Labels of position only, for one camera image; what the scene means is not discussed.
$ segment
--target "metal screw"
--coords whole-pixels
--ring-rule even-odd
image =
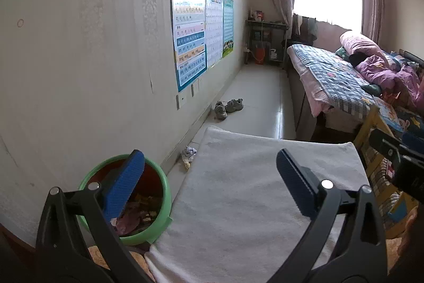
[[[371,193],[372,192],[372,189],[368,185],[363,185],[362,186],[362,191],[364,191],[365,193]]]
[[[329,181],[329,180],[323,180],[323,181],[321,181],[321,186],[323,187],[323,188],[325,188],[325,189],[327,189],[327,190],[330,190],[330,189],[332,189],[333,188],[333,183],[331,182],[331,181]]]
[[[98,189],[100,187],[100,185],[99,185],[99,183],[98,182],[96,182],[96,181],[94,181],[94,182],[91,182],[89,185],[88,185],[88,189],[89,190],[91,190],[91,191],[95,191],[96,189]]]
[[[59,193],[59,188],[58,187],[52,187],[50,189],[50,194],[51,195],[55,195],[55,194],[58,194],[58,193]]]

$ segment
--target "baseboard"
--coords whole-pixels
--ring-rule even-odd
[[[200,127],[202,127],[203,123],[205,122],[206,118],[209,115],[209,112],[212,109],[212,106],[221,99],[222,95],[224,95],[225,91],[228,89],[230,84],[233,82],[234,78],[236,77],[237,73],[241,69],[241,65],[239,68],[226,80],[224,86],[221,88],[221,90],[215,95],[212,102],[206,107],[206,109],[202,112],[200,117],[190,126],[190,129],[187,131],[187,133],[184,135],[183,139],[175,146],[175,148],[171,151],[171,153],[167,156],[165,160],[163,160],[161,164],[162,170],[165,172],[165,174],[168,174],[172,167],[174,166],[175,162],[177,162],[177,159],[180,156],[181,151],[192,141],[193,137],[196,135],[197,131],[199,131]]]

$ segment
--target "pink sheet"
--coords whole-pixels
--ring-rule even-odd
[[[311,113],[317,117],[321,112],[327,113],[331,108],[327,94],[320,86],[312,72],[303,65],[292,47],[287,48],[287,53],[293,63],[293,67],[300,76],[300,80],[306,92]]]

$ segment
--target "trash bin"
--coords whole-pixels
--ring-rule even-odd
[[[123,154],[103,161],[85,176],[78,189],[83,190],[86,185],[93,181],[101,183],[107,173],[114,168],[119,168],[128,157],[129,154]],[[162,197],[162,206],[156,219],[147,229],[132,236],[120,236],[120,239],[126,246],[134,246],[143,242],[153,243],[172,221],[169,217],[172,198],[168,180],[162,168],[147,157],[145,157],[144,172],[141,175],[133,194]],[[83,226],[90,231],[85,217],[78,215],[78,218]]]
[[[255,50],[255,64],[263,65],[265,59],[265,48],[256,48]]]

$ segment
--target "clothing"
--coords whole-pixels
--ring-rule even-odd
[[[424,78],[420,81],[415,70],[409,65],[403,65],[396,78],[407,89],[410,102],[420,114],[424,114]]]
[[[383,90],[392,90],[395,87],[396,74],[390,69],[385,68],[383,59],[376,55],[366,58],[355,69],[369,83],[376,84]]]
[[[316,19],[293,14],[291,40],[304,45],[313,46],[317,39]]]

